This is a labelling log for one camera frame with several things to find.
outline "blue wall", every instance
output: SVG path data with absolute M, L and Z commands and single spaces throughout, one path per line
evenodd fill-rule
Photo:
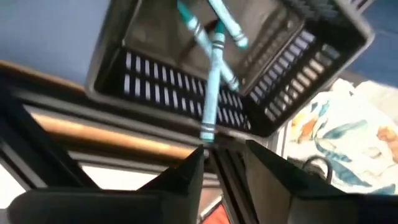
M 109 0 L 0 1 L 0 59 L 84 83 Z
M 83 83 L 109 0 L 0 1 L 0 59 Z M 364 13 L 375 27 L 370 48 L 350 67 L 398 86 L 398 1 Z
M 373 26 L 376 38 L 350 69 L 366 78 L 398 87 L 398 1 L 376 0 L 364 16 Z

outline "red object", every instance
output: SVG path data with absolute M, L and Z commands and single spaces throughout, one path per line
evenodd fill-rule
M 219 205 L 218 208 L 213 210 L 213 212 L 207 216 L 203 224 L 230 224 L 224 206 Z

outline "crayon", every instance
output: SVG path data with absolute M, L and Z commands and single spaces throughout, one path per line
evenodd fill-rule
M 227 7 L 224 5 L 223 0 L 208 0 L 213 10 L 216 12 L 218 18 L 224 23 L 229 34 L 235 41 L 235 44 L 241 48 L 246 49 L 249 44 L 249 40 L 244 35 L 241 26 L 234 20 L 232 15 L 229 13 Z
M 193 36 L 198 42 L 199 46 L 205 51 L 206 56 L 211 58 L 211 42 L 205 30 L 200 25 L 198 19 L 182 2 L 177 1 L 177 8 L 188 30 L 193 32 Z M 239 81 L 224 60 L 221 61 L 221 75 L 224 81 L 228 84 L 229 89 L 233 91 L 238 90 Z
M 217 23 L 211 51 L 211 65 L 207 79 L 205 106 L 201 122 L 200 139 L 213 142 L 216 129 L 218 93 L 220 92 L 221 65 L 225 43 L 224 25 Z

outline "floral fabric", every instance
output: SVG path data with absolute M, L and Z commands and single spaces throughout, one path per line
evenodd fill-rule
M 395 124 L 349 90 L 319 93 L 291 122 L 288 156 L 319 155 L 333 166 L 332 184 L 345 192 L 398 192 Z M 314 162 L 326 173 L 326 165 Z

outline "wooden edge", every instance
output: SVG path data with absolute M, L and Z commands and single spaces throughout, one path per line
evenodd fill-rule
M 25 67 L 23 65 L 19 65 L 19 64 L 14 63 L 14 62 L 9 62 L 9 61 L 6 61 L 6 60 L 0 60 L 0 66 L 11 68 L 11 69 L 17 70 L 19 72 L 22 72 L 23 74 L 30 75 L 30 76 L 37 77 L 37 78 L 41 78 L 41 79 L 45 79 L 45 80 L 48 80 L 50 82 L 54 82 L 56 84 L 64 85 L 64 86 L 73 88 L 73 89 L 78 90 L 78 91 L 84 91 L 84 87 L 83 86 L 81 86 L 79 84 L 76 84 L 76 83 L 74 83 L 72 81 L 65 80 L 63 78 L 59 78 L 59 77 L 56 77 L 56 76 L 53 76 L 53 75 L 49 75 L 47 73 L 40 72 L 40 71 L 34 70 L 33 68 Z
M 32 113 L 31 115 L 46 131 L 52 134 L 70 136 L 75 139 L 96 141 L 131 149 L 136 152 L 149 152 L 157 156 L 168 156 L 176 159 L 184 159 L 194 150 L 194 148 L 173 146 L 150 139 L 137 138 L 37 113 Z

